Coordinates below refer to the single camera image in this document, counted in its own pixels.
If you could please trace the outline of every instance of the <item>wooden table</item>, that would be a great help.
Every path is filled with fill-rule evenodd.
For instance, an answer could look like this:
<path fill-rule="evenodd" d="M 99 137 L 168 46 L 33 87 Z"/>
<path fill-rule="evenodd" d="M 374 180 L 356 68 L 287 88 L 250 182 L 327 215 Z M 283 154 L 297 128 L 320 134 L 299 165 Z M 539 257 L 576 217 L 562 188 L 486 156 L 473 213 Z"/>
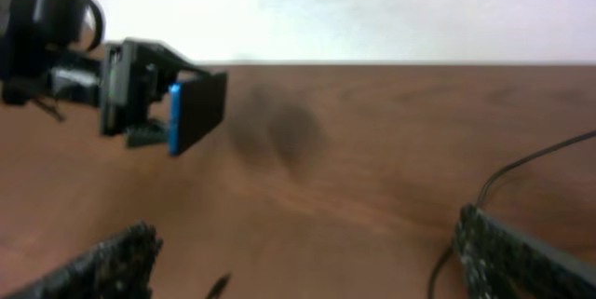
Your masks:
<path fill-rule="evenodd" d="M 234 66 L 226 118 L 179 158 L 2 107 L 0 293 L 138 220 L 156 298 L 423 298 L 459 208 L 530 152 L 596 128 L 594 67 Z M 157 107 L 156 113 L 165 106 Z M 596 141 L 500 180 L 488 211 L 596 263 Z M 465 296 L 455 260 L 438 298 Z"/>

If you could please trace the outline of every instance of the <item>robotic arm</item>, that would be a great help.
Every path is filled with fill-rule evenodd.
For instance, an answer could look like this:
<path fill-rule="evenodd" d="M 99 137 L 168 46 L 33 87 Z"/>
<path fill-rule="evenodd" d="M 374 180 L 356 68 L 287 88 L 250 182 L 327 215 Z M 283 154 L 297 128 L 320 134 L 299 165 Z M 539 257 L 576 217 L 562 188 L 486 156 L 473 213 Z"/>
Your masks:
<path fill-rule="evenodd" d="M 126 39 L 106 45 L 103 61 L 70 50 L 80 40 L 88 8 L 95 34 L 104 20 L 93 0 L 0 0 L 0 81 L 7 105 L 33 102 L 59 120 L 50 101 L 100 110 L 100 134 L 124 134 L 129 147 L 167 143 L 177 156 L 224 118 L 227 74 L 212 74 L 158 43 Z M 178 82 L 180 71 L 195 78 Z M 149 117 L 149 106 L 171 95 L 169 121 Z"/>

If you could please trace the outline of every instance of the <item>black cable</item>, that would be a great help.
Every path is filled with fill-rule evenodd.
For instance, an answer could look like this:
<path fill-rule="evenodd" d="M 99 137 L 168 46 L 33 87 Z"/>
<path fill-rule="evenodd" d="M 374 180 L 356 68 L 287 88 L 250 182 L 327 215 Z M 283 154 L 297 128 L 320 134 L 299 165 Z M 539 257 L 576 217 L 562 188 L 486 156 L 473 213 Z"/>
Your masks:
<path fill-rule="evenodd" d="M 219 299 L 222 293 L 224 293 L 225 287 L 227 286 L 227 283 L 230 281 L 230 278 L 232 278 L 232 275 L 227 274 L 217 279 L 217 281 L 211 287 L 211 290 L 207 294 L 206 299 Z"/>
<path fill-rule="evenodd" d="M 486 201 L 486 196 L 488 195 L 489 189 L 491 188 L 493 183 L 497 179 L 499 179 L 502 175 L 504 175 L 505 173 L 507 173 L 515 168 L 518 168 L 519 166 L 521 166 L 531 160 L 534 160 L 538 157 L 553 153 L 553 152 L 560 150 L 566 146 L 569 146 L 569 145 L 572 145 L 575 143 L 580 143 L 582 141 L 585 141 L 585 140 L 590 139 L 595 136 L 596 136 L 596 130 L 593 130 L 593 131 L 587 132 L 585 134 L 570 138 L 569 140 L 551 145 L 548 148 L 537 151 L 529 156 L 525 156 L 522 159 L 519 159 L 511 164 L 506 165 L 505 167 L 501 168 L 497 172 L 493 173 L 491 175 L 491 177 L 486 181 L 486 183 L 484 183 L 484 186 L 482 187 L 482 189 L 478 195 L 478 198 L 476 199 L 476 207 L 482 208 L 484 206 L 484 203 Z M 432 272 L 430 274 L 430 278 L 428 279 L 428 288 L 427 288 L 427 298 L 428 299 L 433 299 L 434 290 L 435 290 L 435 282 L 437 281 L 437 276 L 439 275 L 440 271 L 445 266 L 447 261 L 449 261 L 449 258 L 453 254 L 454 254 L 454 251 L 450 245 L 449 247 L 447 247 L 445 252 L 440 256 L 439 261 L 437 261 L 437 263 L 435 264 L 435 267 L 433 267 Z"/>
<path fill-rule="evenodd" d="M 58 102 L 55 102 L 54 105 L 49 105 L 43 102 L 40 98 L 31 98 L 31 101 L 39 107 L 44 112 L 50 114 L 54 117 L 58 122 L 64 122 L 66 119 L 59 111 L 58 111 Z"/>

